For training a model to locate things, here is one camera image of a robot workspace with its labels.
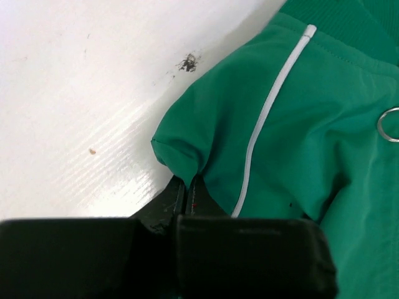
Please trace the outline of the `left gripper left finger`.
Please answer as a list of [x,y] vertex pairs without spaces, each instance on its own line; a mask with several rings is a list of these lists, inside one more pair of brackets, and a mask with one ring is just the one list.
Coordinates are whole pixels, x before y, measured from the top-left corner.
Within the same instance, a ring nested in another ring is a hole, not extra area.
[[130,217],[1,222],[2,298],[176,298],[169,233],[185,186],[172,178]]

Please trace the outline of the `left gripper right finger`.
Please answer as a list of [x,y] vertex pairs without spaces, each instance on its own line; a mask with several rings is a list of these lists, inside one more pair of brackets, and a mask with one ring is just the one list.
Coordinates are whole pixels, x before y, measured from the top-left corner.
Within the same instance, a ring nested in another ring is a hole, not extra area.
[[211,198],[195,177],[176,218],[182,298],[335,298],[337,270],[320,227],[307,219],[202,216]]

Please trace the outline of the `green jacket with white lining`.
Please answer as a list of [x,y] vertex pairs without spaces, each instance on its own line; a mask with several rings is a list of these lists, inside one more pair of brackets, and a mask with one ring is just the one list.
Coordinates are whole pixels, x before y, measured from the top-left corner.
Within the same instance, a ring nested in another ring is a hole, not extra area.
[[318,223],[340,298],[398,297],[397,1],[287,1],[193,83],[151,145],[231,216]]

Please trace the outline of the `metal zipper pull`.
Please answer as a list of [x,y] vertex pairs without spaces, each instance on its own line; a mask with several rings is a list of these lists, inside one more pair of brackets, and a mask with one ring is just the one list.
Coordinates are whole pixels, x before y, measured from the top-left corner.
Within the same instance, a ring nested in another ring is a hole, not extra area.
[[383,112],[377,121],[380,136],[391,143],[398,143],[398,107]]

